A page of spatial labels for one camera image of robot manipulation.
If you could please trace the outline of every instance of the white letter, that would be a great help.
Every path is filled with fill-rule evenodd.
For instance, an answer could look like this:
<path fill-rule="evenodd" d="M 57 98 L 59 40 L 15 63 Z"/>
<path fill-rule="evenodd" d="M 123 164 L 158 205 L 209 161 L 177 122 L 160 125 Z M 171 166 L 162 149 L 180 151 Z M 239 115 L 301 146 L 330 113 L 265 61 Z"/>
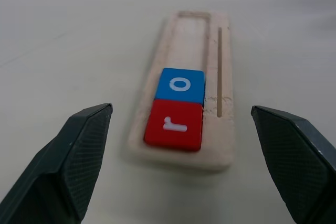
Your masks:
<path fill-rule="evenodd" d="M 180 87 L 177 87 L 175 86 L 175 82 L 177 81 L 183 81 L 185 83 L 185 86 L 180 88 Z M 173 79 L 170 80 L 169 82 L 169 87 L 174 90 L 174 91 L 187 91 L 189 88 L 190 88 L 191 84 L 190 84 L 190 81 L 186 78 L 182 78 L 182 77 L 175 77 Z"/>
<path fill-rule="evenodd" d="M 186 132 L 187 131 L 187 125 L 172 123 L 172 121 L 170 120 L 170 117 L 166 116 L 165 119 L 164 119 L 163 129 L 168 130 L 168 131 Z"/>

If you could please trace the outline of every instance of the white surface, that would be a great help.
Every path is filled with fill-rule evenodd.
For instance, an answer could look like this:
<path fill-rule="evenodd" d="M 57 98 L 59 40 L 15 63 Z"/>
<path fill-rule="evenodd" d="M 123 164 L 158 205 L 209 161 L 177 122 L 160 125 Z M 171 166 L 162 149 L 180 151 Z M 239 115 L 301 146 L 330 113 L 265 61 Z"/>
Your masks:
<path fill-rule="evenodd" d="M 112 102 L 83 223 L 293 223 L 268 174 L 250 108 L 308 118 L 336 144 L 334 0 L 0 0 L 0 198 L 73 113 Z M 121 158 L 164 17 L 229 13 L 237 153 L 215 176 Z"/>

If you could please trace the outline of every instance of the groove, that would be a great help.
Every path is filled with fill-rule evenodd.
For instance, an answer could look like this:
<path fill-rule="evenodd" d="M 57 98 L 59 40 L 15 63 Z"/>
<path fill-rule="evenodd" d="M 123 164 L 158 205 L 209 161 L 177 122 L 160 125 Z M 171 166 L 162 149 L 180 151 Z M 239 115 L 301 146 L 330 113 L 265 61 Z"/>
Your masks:
<path fill-rule="evenodd" d="M 217 117 L 222 116 L 222 28 L 218 28 Z"/>

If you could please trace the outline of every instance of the wooden tray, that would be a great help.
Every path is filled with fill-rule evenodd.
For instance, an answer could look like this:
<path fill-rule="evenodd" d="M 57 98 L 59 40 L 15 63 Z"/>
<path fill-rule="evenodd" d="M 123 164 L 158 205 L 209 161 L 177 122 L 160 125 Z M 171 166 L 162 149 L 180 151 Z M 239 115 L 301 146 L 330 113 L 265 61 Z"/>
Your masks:
<path fill-rule="evenodd" d="M 147 146 L 143 136 L 156 87 L 165 67 L 203 70 L 206 75 L 202 146 L 187 153 Z M 234 156 L 232 63 L 227 17 L 179 12 L 167 23 L 143 89 L 128 139 L 132 153 L 155 162 L 219 171 Z"/>

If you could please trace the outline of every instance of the textured gripper pad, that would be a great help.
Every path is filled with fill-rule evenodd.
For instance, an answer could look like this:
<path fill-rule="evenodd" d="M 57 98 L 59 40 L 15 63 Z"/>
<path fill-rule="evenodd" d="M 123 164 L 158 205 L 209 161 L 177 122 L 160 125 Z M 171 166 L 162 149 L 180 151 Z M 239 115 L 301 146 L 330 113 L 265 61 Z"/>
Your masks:
<path fill-rule="evenodd" d="M 277 115 L 275 110 L 253 108 L 252 116 L 268 170 L 294 221 L 336 223 L 336 219 L 328 222 L 327 216 L 335 209 L 326 212 L 336 186 L 334 173 L 292 119 L 313 126 L 294 115 L 290 119 Z"/>
<path fill-rule="evenodd" d="M 110 114 L 110 108 L 105 108 L 86 122 L 62 167 L 68 197 L 81 220 L 101 168 Z"/>

